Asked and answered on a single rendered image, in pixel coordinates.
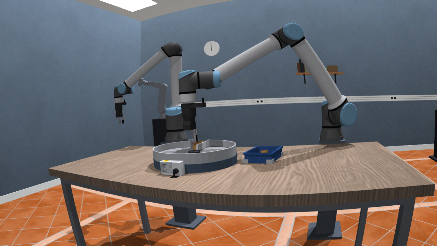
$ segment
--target white control box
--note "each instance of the white control box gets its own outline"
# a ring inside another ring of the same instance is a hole
[[[160,161],[160,164],[162,175],[173,176],[173,169],[177,169],[179,171],[178,173],[176,173],[176,176],[182,176],[185,174],[184,161],[162,160]]]

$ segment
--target table leg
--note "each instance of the table leg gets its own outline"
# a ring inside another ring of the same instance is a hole
[[[393,246],[406,246],[408,235],[413,220],[415,198],[408,200],[399,206],[398,222],[396,224]]]
[[[337,210],[318,211],[317,222],[308,226],[307,240],[341,239],[340,221],[335,221]]]
[[[355,238],[355,246],[361,246],[363,243],[363,236],[364,236],[364,228],[366,226],[366,219],[367,219],[367,207],[362,208],[360,211],[360,220],[358,221],[358,230],[357,230],[357,237]]]
[[[194,230],[206,216],[197,216],[195,208],[173,206],[174,218],[169,220],[166,225],[187,228]]]
[[[138,201],[139,214],[141,215],[142,230],[144,231],[145,234],[149,234],[152,232],[152,230],[150,230],[149,217],[147,216],[146,201],[144,200],[137,200],[137,201]]]
[[[62,191],[64,193],[65,205],[67,206],[68,216],[70,217],[71,228],[73,229],[74,238],[77,246],[86,246],[83,237],[82,228],[80,227],[79,217],[77,216],[76,205],[74,204],[71,184],[61,179]]]

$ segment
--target metal table frame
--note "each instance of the metal table frame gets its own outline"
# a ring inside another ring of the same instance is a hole
[[[141,215],[141,221],[143,225],[143,231],[145,234],[151,232],[149,218],[147,217],[147,210],[145,202],[153,202],[158,204],[166,204],[173,206],[173,211],[175,212],[175,219],[178,220],[200,220],[204,216],[193,217],[196,215],[196,209],[206,209],[215,211],[233,211],[233,212],[255,212],[255,213],[284,213],[284,212],[311,212],[318,211],[317,223],[319,225],[324,225],[323,227],[315,226],[313,229],[315,231],[322,232],[323,236],[327,239],[331,236],[326,233],[333,233],[335,224],[339,224],[339,221],[335,221],[336,211],[343,209],[361,209],[360,219],[358,221],[357,236],[355,239],[355,246],[361,246],[364,235],[364,227],[366,225],[367,211],[369,207],[383,207],[383,206],[399,206],[398,221],[396,224],[395,237],[393,239],[393,246],[406,246],[408,235],[411,227],[411,221],[413,219],[413,211],[415,198],[405,198],[405,199],[395,199],[395,200],[384,200],[384,201],[370,201],[370,202],[360,202],[360,203],[349,203],[349,204],[330,204],[330,205],[316,205],[316,206],[300,206],[300,207],[237,207],[237,206],[222,206],[222,205],[210,205],[210,204],[194,204],[173,200],[165,200],[153,197],[145,197],[140,195],[135,195],[131,193],[120,192],[116,190],[110,190],[106,188],[100,188],[97,186],[82,184],[74,181],[69,181],[66,179],[61,179],[62,190],[64,193],[65,204],[67,206],[68,216],[70,218],[71,227],[73,229],[74,237],[76,239],[76,244],[78,246],[86,246],[85,239],[83,237],[82,229],[80,226],[80,221],[76,211],[76,206],[74,203],[73,192],[71,190],[71,185],[80,186],[90,190],[96,190],[104,193],[109,193],[121,197],[127,197],[136,199],[138,201],[138,207]]]

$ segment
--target circular container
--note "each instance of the circular container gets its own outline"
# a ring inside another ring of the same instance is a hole
[[[184,161],[185,173],[200,173],[221,170],[237,163],[236,143],[226,140],[208,140],[208,146],[200,153],[192,150],[191,141],[162,144],[153,148],[153,164],[161,170],[162,160]]]

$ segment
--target clock face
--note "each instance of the clock face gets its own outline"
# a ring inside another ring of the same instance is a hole
[[[220,46],[217,42],[209,41],[205,44],[203,47],[203,51],[205,51],[205,54],[209,56],[215,56],[219,52]]]

